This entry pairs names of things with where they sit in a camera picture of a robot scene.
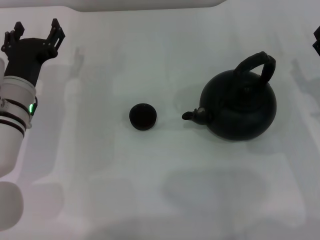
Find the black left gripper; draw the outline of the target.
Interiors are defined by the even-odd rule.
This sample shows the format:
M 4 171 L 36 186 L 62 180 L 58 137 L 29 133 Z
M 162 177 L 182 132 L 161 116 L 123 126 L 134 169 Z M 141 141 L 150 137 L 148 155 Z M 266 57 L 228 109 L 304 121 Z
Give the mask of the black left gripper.
M 58 49 L 66 37 L 57 18 L 51 23 L 47 39 L 21 39 L 25 28 L 20 21 L 15 23 L 12 31 L 5 32 L 1 51 L 8 59 L 4 75 L 22 78 L 36 86 L 42 65 L 58 55 Z

